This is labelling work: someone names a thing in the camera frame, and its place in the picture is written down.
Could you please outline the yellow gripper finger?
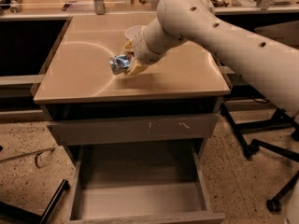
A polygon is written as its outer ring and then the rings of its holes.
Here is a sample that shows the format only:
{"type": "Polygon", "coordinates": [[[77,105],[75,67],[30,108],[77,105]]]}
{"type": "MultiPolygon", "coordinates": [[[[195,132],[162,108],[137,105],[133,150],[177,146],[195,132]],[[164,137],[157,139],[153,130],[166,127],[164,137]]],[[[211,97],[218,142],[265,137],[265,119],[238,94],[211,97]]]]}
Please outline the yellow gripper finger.
{"type": "Polygon", "coordinates": [[[132,59],[129,68],[124,72],[126,76],[134,76],[144,72],[149,66],[137,59],[132,59]]]}
{"type": "Polygon", "coordinates": [[[133,50],[133,45],[131,40],[127,40],[125,44],[123,45],[121,49],[121,54],[127,55],[127,56],[133,56],[134,55],[134,50],[133,50]]]}

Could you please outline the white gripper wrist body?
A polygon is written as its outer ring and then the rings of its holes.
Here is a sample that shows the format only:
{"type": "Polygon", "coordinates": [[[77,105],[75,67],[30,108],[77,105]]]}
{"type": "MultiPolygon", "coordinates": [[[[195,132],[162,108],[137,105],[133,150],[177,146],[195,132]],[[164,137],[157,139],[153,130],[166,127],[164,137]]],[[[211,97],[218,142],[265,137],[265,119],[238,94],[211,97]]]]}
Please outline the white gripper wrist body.
{"type": "Polygon", "coordinates": [[[138,61],[144,64],[155,64],[163,58],[164,54],[154,52],[150,49],[144,37],[144,30],[145,27],[142,26],[132,39],[133,53],[138,61]]]}

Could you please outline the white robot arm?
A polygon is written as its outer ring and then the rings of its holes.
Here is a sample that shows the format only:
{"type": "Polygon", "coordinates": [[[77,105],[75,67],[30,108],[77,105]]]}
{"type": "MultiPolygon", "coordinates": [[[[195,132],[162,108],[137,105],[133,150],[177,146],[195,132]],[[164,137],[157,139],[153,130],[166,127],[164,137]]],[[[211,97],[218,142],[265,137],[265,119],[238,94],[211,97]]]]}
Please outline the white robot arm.
{"type": "Polygon", "coordinates": [[[208,0],[160,0],[157,18],[130,41],[127,75],[191,41],[238,73],[288,116],[299,114],[299,50],[218,19],[208,0]]]}

